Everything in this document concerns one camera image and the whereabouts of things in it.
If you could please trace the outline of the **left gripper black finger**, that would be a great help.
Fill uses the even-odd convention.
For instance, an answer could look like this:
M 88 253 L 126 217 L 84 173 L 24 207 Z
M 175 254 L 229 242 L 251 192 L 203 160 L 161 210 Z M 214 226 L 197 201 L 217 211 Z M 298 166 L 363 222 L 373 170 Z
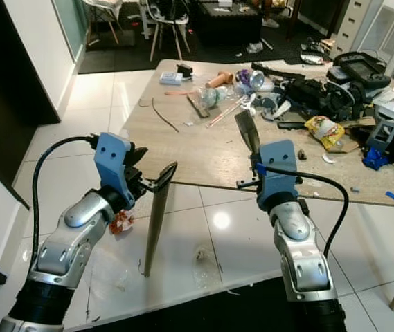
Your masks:
M 153 193 L 164 190 L 172 180 L 172 177 L 174 177 L 174 174 L 177 171 L 177 167 L 177 162 L 172 162 L 169 165 L 166 165 L 166 167 L 163 168 L 156 180 L 153 181 L 150 190 L 152 190 Z

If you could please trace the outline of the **pink straw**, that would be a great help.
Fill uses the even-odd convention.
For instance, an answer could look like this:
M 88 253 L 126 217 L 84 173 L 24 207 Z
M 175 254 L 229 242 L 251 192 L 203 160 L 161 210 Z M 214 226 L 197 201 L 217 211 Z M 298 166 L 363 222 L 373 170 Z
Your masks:
M 225 109 L 221 114 L 217 115 L 212 120 L 210 120 L 209 123 L 206 124 L 207 129 L 210 129 L 211 127 L 215 126 L 215 124 L 221 121 L 224 117 L 226 117 L 228 114 L 232 113 L 232 111 L 240 107 L 241 103 L 244 101 L 245 98 L 247 97 L 241 97 L 238 98 L 237 101 L 232 102 L 232 104 L 229 105 L 227 109 Z

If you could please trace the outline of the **white and blue gadget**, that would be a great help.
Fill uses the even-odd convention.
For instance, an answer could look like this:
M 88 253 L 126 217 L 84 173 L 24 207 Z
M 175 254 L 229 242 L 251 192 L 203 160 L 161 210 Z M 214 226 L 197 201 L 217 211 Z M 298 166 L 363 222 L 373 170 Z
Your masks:
M 260 114 L 264 120 L 272 122 L 279 119 L 292 107 L 288 100 L 283 97 L 282 93 L 266 93 L 257 95 L 251 107 Z

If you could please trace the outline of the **crumpled red snack wrapper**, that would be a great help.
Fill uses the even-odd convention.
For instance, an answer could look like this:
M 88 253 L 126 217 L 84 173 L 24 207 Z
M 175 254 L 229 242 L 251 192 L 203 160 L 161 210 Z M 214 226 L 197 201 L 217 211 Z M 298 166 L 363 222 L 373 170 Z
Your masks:
M 123 232 L 127 232 L 134 225 L 134 213 L 130 210 L 122 210 L 114 216 L 109 230 L 112 234 L 117 235 Z

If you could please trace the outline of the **clear plastic bottle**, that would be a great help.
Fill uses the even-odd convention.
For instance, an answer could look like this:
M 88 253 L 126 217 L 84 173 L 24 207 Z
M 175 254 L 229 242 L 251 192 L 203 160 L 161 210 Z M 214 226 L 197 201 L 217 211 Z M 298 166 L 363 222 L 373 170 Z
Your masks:
M 203 108 L 216 107 L 234 95 L 228 86 L 203 86 L 199 88 L 199 101 Z

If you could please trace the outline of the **purple clear bottle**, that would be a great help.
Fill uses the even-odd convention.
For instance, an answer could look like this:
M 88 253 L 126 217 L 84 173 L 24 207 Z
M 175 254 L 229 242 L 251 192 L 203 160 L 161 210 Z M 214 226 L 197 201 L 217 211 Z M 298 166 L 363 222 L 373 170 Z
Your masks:
M 259 91 L 265 84 L 265 75 L 260 70 L 242 69 L 235 73 L 235 80 L 245 91 Z

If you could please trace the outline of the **brown wooden stick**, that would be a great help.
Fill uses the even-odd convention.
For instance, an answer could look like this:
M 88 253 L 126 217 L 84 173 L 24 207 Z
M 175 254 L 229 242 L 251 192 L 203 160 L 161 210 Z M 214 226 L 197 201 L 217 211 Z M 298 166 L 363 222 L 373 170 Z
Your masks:
M 188 93 L 186 98 L 187 101 L 190 102 L 191 106 L 194 108 L 197 116 L 199 116 L 200 119 L 206 119 L 210 116 L 210 113 L 206 105 L 203 103 L 202 98 L 200 98 L 199 94 Z

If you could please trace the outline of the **tan cylinder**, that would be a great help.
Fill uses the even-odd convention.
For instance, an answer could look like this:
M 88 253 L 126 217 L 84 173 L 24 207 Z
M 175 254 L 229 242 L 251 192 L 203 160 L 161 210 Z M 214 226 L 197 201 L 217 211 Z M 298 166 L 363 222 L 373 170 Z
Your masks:
M 215 77 L 205 84 L 206 88 L 219 88 L 219 86 L 230 85 L 234 82 L 234 75 L 227 71 L 219 71 Z

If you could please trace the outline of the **thin curved twig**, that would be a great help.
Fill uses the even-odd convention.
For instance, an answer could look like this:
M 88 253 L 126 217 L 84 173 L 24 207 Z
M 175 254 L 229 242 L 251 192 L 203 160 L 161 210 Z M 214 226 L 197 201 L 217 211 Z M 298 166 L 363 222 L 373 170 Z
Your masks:
M 174 130 L 175 133 L 180 133 L 180 130 L 178 130 L 178 128 L 174 124 L 172 124 L 171 121 L 166 119 L 166 117 L 156 107 L 155 98 L 150 99 L 150 107 L 152 107 L 152 110 L 154 111 L 156 116 L 158 116 L 159 119 L 161 119 L 164 123 L 171 127 L 171 129 Z

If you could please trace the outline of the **long black bar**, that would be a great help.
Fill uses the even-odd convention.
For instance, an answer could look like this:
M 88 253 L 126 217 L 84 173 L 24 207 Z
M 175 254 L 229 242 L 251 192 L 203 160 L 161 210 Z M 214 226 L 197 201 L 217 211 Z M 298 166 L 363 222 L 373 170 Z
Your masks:
M 285 72 L 285 71 L 279 71 L 277 69 L 272 69 L 268 66 L 265 66 L 265 64 L 261 63 L 251 63 L 251 70 L 254 71 L 260 71 L 263 73 L 263 75 L 266 76 L 276 76 L 279 78 L 283 79 L 288 79 L 288 80 L 304 80 L 305 75 L 301 75 L 301 73 L 290 73 L 290 72 Z

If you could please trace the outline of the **yellow snack packet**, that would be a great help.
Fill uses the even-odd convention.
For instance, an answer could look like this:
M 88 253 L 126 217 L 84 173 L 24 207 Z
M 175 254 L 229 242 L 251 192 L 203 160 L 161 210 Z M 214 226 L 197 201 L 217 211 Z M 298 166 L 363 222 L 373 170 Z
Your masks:
M 343 143 L 341 139 L 345 135 L 345 127 L 323 115 L 316 115 L 305 121 L 305 127 L 326 151 L 338 151 Z

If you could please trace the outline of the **black equipment heap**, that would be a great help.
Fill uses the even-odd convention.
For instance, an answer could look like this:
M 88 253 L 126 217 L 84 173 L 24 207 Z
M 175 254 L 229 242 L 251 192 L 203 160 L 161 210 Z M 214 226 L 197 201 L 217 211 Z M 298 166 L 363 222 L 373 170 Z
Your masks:
M 307 118 L 324 116 L 341 122 L 364 116 L 365 91 L 361 85 L 338 84 L 332 80 L 292 80 L 283 89 L 283 100 Z

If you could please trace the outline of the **small white carton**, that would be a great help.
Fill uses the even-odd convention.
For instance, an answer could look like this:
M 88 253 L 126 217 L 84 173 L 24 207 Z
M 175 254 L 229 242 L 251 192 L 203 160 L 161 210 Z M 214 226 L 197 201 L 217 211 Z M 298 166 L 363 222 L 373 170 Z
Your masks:
M 162 72 L 159 83 L 169 86 L 180 86 L 183 83 L 183 73 Z

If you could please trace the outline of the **dark low cabinet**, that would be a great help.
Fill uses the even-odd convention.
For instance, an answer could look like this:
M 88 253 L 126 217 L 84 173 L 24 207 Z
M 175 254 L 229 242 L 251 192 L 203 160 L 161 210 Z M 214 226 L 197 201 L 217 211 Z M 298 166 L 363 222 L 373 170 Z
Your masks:
M 217 0 L 191 0 L 190 19 L 201 44 L 244 46 L 261 41 L 261 12 L 250 2 L 235 0 L 231 7 Z

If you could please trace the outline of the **blue plastic part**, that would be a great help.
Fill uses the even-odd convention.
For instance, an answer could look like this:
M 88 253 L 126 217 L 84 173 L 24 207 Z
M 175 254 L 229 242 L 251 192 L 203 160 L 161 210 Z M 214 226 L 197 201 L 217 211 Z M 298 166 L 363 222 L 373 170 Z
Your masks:
M 378 171 L 381 167 L 391 163 L 387 152 L 376 147 L 368 147 L 365 149 L 364 157 L 362 157 L 361 161 L 365 167 L 371 168 L 375 171 Z

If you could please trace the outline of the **large black rug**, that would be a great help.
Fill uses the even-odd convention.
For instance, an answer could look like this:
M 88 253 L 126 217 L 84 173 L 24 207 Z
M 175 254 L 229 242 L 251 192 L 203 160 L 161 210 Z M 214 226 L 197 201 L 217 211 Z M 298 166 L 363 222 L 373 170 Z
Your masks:
M 183 59 L 195 62 L 213 62 L 221 64 L 234 64 L 244 62 L 265 62 L 282 60 L 286 64 L 300 64 L 301 44 L 311 39 L 319 42 L 325 38 L 323 33 L 318 32 L 310 25 L 298 22 L 292 31 L 292 37 L 287 38 L 285 26 L 279 28 L 261 28 L 261 37 L 269 42 L 270 48 L 263 48 L 260 53 L 248 53 L 245 45 L 220 46 L 206 45 L 200 40 L 199 31 L 187 36 L 189 47 L 184 42 L 179 42 L 183 51 Z M 179 59 L 177 47 L 172 41 L 172 33 L 168 30 L 163 32 L 161 41 L 158 41 L 154 57 L 150 57 L 150 45 L 152 40 L 145 40 L 139 36 L 132 46 L 122 46 L 114 43 L 114 38 L 109 33 L 102 33 L 99 42 L 86 47 L 78 73 L 90 75 L 90 73 L 110 73 L 121 71 L 152 70 L 163 59 Z

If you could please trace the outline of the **black case with screen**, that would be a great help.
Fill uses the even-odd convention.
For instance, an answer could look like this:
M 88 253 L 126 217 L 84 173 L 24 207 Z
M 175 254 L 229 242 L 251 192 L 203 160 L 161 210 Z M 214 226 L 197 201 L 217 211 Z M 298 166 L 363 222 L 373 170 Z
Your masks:
M 391 83 L 378 59 L 365 53 L 344 53 L 335 57 L 326 77 L 337 84 L 358 82 L 366 91 L 386 88 Z

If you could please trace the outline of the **grey plastic stand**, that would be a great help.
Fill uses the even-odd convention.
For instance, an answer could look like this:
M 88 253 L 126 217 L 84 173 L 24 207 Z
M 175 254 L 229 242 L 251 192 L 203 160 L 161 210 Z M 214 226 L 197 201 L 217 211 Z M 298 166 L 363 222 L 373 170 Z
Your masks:
M 387 151 L 392 148 L 394 146 L 394 120 L 380 120 L 368 136 L 366 145 L 378 151 Z

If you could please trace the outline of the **black floor mat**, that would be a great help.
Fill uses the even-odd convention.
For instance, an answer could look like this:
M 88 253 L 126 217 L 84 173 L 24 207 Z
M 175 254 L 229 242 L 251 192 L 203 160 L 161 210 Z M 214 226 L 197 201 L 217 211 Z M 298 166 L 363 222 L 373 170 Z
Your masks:
M 289 302 L 276 277 L 81 332 L 348 332 L 345 318 Z

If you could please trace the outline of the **white chair with wooden legs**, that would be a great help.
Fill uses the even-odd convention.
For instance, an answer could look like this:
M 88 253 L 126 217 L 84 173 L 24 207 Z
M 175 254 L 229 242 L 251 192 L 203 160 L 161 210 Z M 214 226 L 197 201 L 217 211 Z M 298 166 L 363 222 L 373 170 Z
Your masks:
M 154 22 L 154 36 L 150 44 L 150 60 L 153 60 L 156 52 L 156 45 L 162 39 L 165 26 L 169 26 L 172 31 L 172 40 L 177 47 L 179 60 L 183 60 L 181 44 L 184 42 L 185 48 L 190 53 L 190 44 L 187 40 L 187 25 L 190 21 L 188 16 L 188 6 L 185 0 L 146 0 L 147 13 Z

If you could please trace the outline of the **white drawer unit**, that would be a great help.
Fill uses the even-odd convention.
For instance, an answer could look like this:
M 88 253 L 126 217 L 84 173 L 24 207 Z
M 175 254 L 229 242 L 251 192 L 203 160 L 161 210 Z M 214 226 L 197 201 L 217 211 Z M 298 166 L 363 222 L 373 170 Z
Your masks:
M 364 24 L 374 0 L 346 0 L 346 11 L 342 15 L 338 35 L 335 38 L 333 57 L 356 51 L 361 41 L 361 27 Z

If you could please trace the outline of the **tall dark wooden cabinet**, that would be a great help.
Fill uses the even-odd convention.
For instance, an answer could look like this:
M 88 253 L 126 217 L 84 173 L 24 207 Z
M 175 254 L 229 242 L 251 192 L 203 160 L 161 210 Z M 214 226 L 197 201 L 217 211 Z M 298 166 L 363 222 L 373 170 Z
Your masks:
M 60 123 L 57 111 L 26 52 L 4 0 L 0 0 L 0 181 L 14 189 L 19 167 L 38 127 Z

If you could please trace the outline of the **cluttered chair with wooden legs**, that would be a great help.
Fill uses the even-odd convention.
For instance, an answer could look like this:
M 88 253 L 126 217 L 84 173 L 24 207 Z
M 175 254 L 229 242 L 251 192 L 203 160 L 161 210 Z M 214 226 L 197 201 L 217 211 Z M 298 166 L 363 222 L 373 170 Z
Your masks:
M 86 18 L 87 18 L 87 34 L 86 44 L 92 45 L 98 42 L 98 32 L 93 32 L 93 26 L 104 19 L 108 26 L 114 41 L 117 45 L 120 45 L 120 38 L 118 38 L 116 29 L 122 29 L 120 25 L 120 9 L 122 7 L 123 0 L 82 0 L 86 7 Z

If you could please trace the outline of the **frosted glass door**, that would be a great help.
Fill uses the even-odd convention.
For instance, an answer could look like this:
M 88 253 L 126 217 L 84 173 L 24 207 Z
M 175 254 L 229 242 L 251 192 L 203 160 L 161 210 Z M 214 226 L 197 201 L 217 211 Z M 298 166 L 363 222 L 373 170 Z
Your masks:
M 78 62 L 84 52 L 88 32 L 86 13 L 82 0 L 51 0 L 55 16 L 60 20 L 62 32 L 74 62 Z

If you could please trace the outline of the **white shelf unit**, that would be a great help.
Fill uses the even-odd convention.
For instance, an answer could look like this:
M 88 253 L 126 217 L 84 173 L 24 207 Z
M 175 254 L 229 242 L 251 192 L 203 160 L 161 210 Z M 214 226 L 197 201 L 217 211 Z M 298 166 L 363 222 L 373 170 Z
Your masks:
M 362 29 L 357 50 L 384 61 L 384 73 L 394 76 L 394 0 L 378 0 L 367 12 L 368 24 Z

